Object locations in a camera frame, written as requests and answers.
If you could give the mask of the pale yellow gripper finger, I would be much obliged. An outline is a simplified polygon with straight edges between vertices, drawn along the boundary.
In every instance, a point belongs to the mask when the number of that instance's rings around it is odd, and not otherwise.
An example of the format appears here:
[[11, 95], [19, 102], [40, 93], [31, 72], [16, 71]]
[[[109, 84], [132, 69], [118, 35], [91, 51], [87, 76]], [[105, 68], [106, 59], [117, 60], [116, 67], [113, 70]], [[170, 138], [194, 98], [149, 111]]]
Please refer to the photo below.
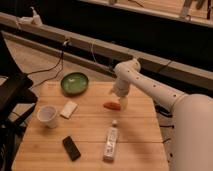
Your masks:
[[122, 110], [125, 110], [128, 104], [128, 98], [127, 97], [120, 97], [119, 98], [119, 104], [121, 106]]

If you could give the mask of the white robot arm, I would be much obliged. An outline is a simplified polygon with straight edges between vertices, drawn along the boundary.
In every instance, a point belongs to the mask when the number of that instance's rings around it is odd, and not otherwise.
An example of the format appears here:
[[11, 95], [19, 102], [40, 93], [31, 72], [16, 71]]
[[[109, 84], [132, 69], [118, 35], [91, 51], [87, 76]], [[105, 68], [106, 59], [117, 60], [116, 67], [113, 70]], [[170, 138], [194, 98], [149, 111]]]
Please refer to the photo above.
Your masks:
[[213, 98], [187, 94], [140, 74], [140, 69], [135, 58], [117, 64], [111, 92], [125, 108], [134, 85], [173, 115], [170, 171], [213, 171]]

